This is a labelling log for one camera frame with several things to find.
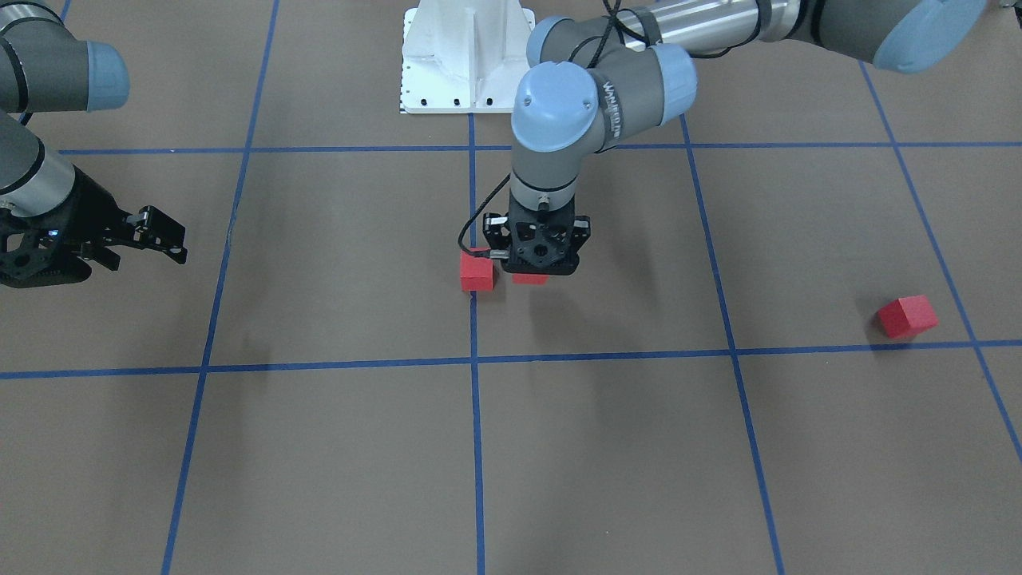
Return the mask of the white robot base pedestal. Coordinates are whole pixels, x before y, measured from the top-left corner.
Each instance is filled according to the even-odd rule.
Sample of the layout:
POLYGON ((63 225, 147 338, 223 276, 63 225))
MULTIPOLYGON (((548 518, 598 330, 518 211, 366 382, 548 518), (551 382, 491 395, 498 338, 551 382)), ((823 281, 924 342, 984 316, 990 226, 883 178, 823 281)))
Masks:
POLYGON ((402 16, 399 112, 509 114, 537 18, 518 1, 420 1, 402 16))

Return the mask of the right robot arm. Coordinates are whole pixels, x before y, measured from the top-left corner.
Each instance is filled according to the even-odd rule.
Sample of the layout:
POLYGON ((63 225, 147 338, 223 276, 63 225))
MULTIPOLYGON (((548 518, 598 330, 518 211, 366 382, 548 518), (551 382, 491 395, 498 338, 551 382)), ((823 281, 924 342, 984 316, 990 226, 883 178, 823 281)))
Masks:
POLYGON ((153 206, 121 210, 112 193, 26 124, 38 113, 123 106, 130 77, 117 48, 77 39, 61 15, 42 1, 4 1, 1 80, 5 287, 81 283, 91 276, 92 263, 117 272, 120 246, 186 262, 182 224, 153 206))

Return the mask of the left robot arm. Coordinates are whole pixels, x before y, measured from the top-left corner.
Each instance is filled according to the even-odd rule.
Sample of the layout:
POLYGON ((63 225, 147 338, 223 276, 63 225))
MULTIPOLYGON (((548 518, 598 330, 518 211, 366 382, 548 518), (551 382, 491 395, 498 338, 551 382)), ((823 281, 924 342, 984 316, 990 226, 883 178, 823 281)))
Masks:
POLYGON ((912 75, 942 61, 986 10, 984 1, 664 1, 604 3, 590 21, 550 16, 526 45, 529 68, 510 116, 514 135, 504 214, 476 208, 484 248, 467 257, 504 272, 570 276, 591 236, 576 212, 583 160, 693 106, 698 59, 753 42, 795 40, 912 75))

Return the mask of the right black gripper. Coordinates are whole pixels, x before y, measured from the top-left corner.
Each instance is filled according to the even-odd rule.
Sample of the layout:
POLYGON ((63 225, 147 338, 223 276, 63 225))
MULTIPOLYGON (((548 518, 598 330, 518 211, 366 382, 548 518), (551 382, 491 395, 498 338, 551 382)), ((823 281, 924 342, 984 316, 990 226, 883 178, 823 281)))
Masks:
POLYGON ((186 263, 186 228, 154 206, 137 214, 123 210, 112 193, 74 167, 69 196, 44 215, 2 211, 1 283, 8 288, 43 288, 83 283, 90 263, 121 268, 118 248, 159 252, 186 263))

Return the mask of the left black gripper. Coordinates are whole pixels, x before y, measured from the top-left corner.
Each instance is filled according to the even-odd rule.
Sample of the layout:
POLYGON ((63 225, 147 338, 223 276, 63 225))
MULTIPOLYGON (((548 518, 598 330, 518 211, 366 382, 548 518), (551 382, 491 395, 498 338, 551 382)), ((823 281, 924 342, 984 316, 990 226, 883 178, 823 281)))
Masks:
POLYGON ((511 199, 507 214, 483 215, 489 250, 508 252, 501 269, 513 274, 572 276, 591 235, 591 219, 577 214, 574 200, 557 210, 537 211, 511 199))

